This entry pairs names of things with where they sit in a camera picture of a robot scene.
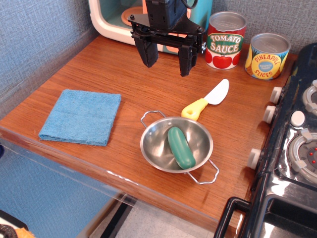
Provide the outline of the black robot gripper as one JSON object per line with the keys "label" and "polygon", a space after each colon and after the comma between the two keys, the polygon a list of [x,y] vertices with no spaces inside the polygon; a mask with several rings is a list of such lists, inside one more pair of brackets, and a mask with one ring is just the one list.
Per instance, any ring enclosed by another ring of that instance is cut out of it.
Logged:
{"label": "black robot gripper", "polygon": [[202,35],[206,30],[206,1],[144,0],[142,7],[141,13],[129,13],[127,21],[143,64],[152,67],[158,51],[178,53],[180,74],[188,76],[196,65],[198,50],[181,44],[187,36]]}

